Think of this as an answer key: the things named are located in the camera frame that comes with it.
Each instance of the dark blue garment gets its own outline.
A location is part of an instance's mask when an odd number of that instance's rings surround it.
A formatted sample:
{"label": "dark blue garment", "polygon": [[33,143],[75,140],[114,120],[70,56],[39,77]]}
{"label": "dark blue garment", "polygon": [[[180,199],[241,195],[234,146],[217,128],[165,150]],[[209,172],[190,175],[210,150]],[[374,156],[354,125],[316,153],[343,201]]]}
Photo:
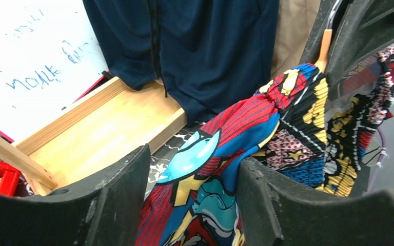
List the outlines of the dark blue garment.
{"label": "dark blue garment", "polygon": [[[192,124],[270,80],[279,0],[151,0],[156,61]],[[108,67],[134,89],[156,78],[145,1],[84,0]],[[155,9],[159,23],[156,22]]]}

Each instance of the wooden plank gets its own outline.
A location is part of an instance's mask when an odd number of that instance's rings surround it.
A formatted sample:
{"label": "wooden plank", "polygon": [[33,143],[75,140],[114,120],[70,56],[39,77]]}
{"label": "wooden plank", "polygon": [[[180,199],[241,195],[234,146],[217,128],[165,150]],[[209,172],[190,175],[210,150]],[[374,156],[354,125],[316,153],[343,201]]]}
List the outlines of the wooden plank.
{"label": "wooden plank", "polygon": [[[153,153],[185,124],[183,109],[173,98],[164,97],[161,85],[151,83],[141,91],[126,87],[30,157],[49,170],[58,187],[63,187],[115,163],[145,143]],[[51,125],[59,127],[56,122]]]}
{"label": "wooden plank", "polygon": [[22,151],[9,144],[0,137],[0,159],[26,173],[39,183],[53,189],[57,183],[44,167],[37,164],[34,160],[25,155]]}
{"label": "wooden plank", "polygon": [[36,180],[32,179],[30,176],[26,175],[25,173],[22,173],[22,174],[25,177],[26,182],[29,184],[29,186],[31,187],[32,191],[36,195],[46,196],[47,194],[52,192],[51,189],[45,187],[41,183],[39,183]]}
{"label": "wooden plank", "polygon": [[70,107],[63,111],[63,114],[58,119],[37,131],[33,135],[29,136],[25,140],[14,142],[13,145],[26,155],[31,155],[49,141],[69,129],[72,125],[126,89],[128,89],[128,87],[125,85],[125,83],[123,83],[123,81],[121,81],[118,77],[114,77],[90,94],[73,103]]}

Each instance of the patterned fabric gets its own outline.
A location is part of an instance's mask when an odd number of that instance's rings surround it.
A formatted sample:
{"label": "patterned fabric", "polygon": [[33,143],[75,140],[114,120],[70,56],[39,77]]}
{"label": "patterned fabric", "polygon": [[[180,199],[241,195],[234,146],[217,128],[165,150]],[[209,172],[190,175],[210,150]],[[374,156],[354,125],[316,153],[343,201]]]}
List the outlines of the patterned fabric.
{"label": "patterned fabric", "polygon": [[311,64],[297,66],[195,132],[145,200],[136,245],[244,245],[239,164],[268,143],[280,119],[294,118],[306,93],[315,95],[325,81],[320,74]]}
{"label": "patterned fabric", "polygon": [[394,47],[379,52],[381,77],[377,87],[369,95],[355,95],[351,108],[336,112],[328,122],[325,180],[318,190],[339,196],[351,192],[359,164],[394,99],[394,77],[390,69],[393,62]]}
{"label": "patterned fabric", "polygon": [[[331,107],[349,109],[351,107],[351,97],[356,94],[370,94],[377,87],[380,72],[380,63],[377,61],[377,56],[371,56],[357,64],[337,85],[330,89],[329,99],[332,103],[326,105],[327,109]],[[390,72],[394,82],[394,55],[390,60]],[[386,119],[392,117],[392,113],[388,111]]]}
{"label": "patterned fabric", "polygon": [[324,181],[324,151],[327,136],[324,106],[328,85],[322,73],[317,83],[305,88],[301,103],[280,119],[280,126],[266,146],[267,166],[310,187]]}

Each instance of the comic print fabric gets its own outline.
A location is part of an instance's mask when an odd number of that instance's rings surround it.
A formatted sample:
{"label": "comic print fabric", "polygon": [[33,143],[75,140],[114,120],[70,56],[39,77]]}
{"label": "comic print fabric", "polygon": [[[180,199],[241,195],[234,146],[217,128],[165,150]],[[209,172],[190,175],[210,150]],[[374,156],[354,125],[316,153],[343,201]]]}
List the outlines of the comic print fabric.
{"label": "comic print fabric", "polygon": [[[377,55],[371,56],[358,63],[338,84],[329,90],[328,98],[331,102],[326,105],[326,115],[332,115],[335,108],[338,111],[350,109],[351,98],[354,95],[369,95],[377,87],[377,80],[381,73],[381,65],[377,58]],[[390,73],[394,83],[394,55],[390,59]],[[388,111],[386,119],[392,117],[392,113]]]}
{"label": "comic print fabric", "polygon": [[324,152],[327,145],[324,106],[328,85],[322,73],[311,78],[301,103],[293,104],[265,146],[266,166],[309,187],[324,181]]}
{"label": "comic print fabric", "polygon": [[[320,86],[325,79],[314,65],[294,67],[195,132],[145,200],[136,245],[245,245],[235,196],[239,164],[268,143],[280,119],[295,116],[305,95],[320,98]],[[319,124],[319,116],[307,122]]]}
{"label": "comic print fabric", "polygon": [[318,190],[339,196],[350,194],[372,137],[389,117],[394,100],[394,47],[378,53],[378,64],[381,76],[375,89],[368,95],[356,94],[351,107],[336,112],[328,122],[325,180]]}

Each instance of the whiteboard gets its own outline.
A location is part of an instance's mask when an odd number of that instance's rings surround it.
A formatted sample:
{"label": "whiteboard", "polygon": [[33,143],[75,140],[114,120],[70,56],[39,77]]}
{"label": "whiteboard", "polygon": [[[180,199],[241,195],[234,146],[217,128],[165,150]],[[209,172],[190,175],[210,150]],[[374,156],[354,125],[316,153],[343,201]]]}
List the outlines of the whiteboard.
{"label": "whiteboard", "polygon": [[0,0],[0,131],[23,140],[108,70],[82,0]]}

